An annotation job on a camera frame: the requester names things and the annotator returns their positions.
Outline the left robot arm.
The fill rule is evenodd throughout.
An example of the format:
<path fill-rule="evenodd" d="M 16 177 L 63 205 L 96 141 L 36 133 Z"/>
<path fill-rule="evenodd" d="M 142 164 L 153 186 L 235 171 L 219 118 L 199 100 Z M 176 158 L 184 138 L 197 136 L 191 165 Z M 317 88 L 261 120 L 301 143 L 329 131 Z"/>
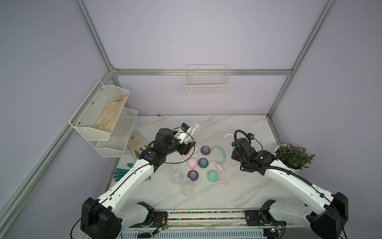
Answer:
<path fill-rule="evenodd" d="M 195 129 L 183 123 L 175 129 L 161 128 L 131 169 L 98 198 L 89 197 L 82 205 L 81 218 L 76 222 L 80 230 L 92 239 L 115 239 L 121 231 L 140 225 L 148 227 L 154 220 L 154 208 L 141 201 L 130 209 L 123 209 L 134 191 L 174 152 L 194 153 Z"/>

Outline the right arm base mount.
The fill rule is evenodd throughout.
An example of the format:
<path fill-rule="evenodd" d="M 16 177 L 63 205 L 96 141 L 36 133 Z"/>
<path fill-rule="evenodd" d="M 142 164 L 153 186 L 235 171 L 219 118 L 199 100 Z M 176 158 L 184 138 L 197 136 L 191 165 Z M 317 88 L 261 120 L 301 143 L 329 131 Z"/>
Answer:
<path fill-rule="evenodd" d="M 282 221 L 277 221 L 270 214 L 270 207 L 276 203 L 275 200 L 267 200 L 261 208 L 245 210 L 247 226 L 280 226 Z"/>

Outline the purple nipple collar back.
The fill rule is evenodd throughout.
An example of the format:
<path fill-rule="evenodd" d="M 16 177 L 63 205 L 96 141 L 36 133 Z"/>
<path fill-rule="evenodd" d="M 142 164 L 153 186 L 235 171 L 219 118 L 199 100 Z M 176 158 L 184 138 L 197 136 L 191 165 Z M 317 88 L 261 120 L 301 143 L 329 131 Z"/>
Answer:
<path fill-rule="evenodd" d="M 201 154 L 203 155 L 209 155 L 211 153 L 211 148 L 204 145 L 201 147 Z"/>

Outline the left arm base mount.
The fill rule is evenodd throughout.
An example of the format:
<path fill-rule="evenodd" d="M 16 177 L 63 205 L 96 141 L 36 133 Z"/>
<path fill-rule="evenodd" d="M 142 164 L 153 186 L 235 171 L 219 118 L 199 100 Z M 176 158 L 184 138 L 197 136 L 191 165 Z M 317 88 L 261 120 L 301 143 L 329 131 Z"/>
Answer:
<path fill-rule="evenodd" d="M 144 222 L 140 225 L 142 228 L 158 228 L 162 221 L 167 221 L 168 212 L 167 211 L 155 211 L 151 221 Z"/>

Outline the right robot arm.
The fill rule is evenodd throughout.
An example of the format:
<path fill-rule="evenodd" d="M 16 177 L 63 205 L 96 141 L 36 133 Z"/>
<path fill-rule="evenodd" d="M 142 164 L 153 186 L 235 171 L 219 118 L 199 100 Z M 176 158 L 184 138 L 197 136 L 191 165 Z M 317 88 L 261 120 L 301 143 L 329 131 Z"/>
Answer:
<path fill-rule="evenodd" d="M 233 134 L 231 158 L 240 163 L 243 172 L 258 172 L 279 183 L 304 205 L 284 205 L 276 200 L 267 200 L 255 217 L 263 225 L 292 223 L 310 228 L 321 239 L 345 239 L 345 225 L 349 219 L 348 198 L 335 194 L 311 183 L 288 168 L 273 153 L 252 146 L 255 139 L 251 133 L 240 129 Z"/>

